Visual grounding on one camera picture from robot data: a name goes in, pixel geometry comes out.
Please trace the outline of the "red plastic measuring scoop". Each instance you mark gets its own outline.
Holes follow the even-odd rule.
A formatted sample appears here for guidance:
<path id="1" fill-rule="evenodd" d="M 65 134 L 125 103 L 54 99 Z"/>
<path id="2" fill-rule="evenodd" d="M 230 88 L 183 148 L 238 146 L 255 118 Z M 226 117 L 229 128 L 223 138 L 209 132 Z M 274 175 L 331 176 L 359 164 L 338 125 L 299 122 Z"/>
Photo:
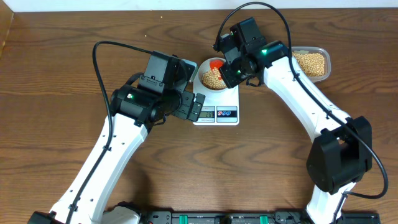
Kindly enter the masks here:
<path id="1" fill-rule="evenodd" d="M 222 80 L 220 68 L 223 66 L 223 64 L 224 64 L 224 61 L 222 61 L 220 59 L 213 59 L 210 61 L 210 68 L 211 68 L 212 74 L 218 80 Z"/>

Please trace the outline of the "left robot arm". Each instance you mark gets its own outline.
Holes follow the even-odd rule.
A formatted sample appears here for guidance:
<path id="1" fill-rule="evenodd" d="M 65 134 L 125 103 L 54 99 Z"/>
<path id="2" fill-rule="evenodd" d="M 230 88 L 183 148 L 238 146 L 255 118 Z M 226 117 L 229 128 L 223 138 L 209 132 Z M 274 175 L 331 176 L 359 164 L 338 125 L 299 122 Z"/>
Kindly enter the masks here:
<path id="1" fill-rule="evenodd" d="M 34 212 L 29 223 L 139 223 L 128 205 L 105 206 L 126 164 L 155 125 L 168 115 L 196 121 L 204 95 L 186 91 L 195 62 L 152 52 L 144 73 L 115 90 L 101 135 L 77 177 L 48 213 Z"/>

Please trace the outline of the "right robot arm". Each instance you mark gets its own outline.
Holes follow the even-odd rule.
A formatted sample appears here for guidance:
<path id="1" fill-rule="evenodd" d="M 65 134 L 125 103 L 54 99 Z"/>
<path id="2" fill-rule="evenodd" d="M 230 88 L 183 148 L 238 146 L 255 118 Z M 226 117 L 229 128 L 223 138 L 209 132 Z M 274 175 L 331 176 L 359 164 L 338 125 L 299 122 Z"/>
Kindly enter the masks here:
<path id="1" fill-rule="evenodd" d="M 281 41 L 267 42 L 254 18 L 218 34 L 213 48 L 226 61 L 220 68 L 228 88 L 257 77 L 296 115 L 312 141 L 307 170 L 315 186 L 306 213 L 313 223 L 333 223 L 350 191 L 372 167 L 371 125 L 334 105 L 298 65 Z"/>

